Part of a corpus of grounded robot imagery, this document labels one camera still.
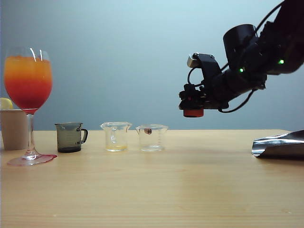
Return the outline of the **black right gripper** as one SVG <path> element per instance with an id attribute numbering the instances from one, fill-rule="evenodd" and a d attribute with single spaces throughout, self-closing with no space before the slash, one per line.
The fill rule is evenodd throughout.
<path id="1" fill-rule="evenodd" d="M 224 109 L 228 108 L 228 101 L 224 101 L 220 95 L 220 89 L 223 85 L 219 84 L 219 88 L 215 79 L 222 76 L 220 69 L 214 56 L 210 54 L 195 55 L 199 61 L 199 67 L 203 74 L 203 89 L 197 90 L 194 84 L 185 84 L 184 90 L 179 92 L 180 110 L 199 110 L 202 109 Z"/>

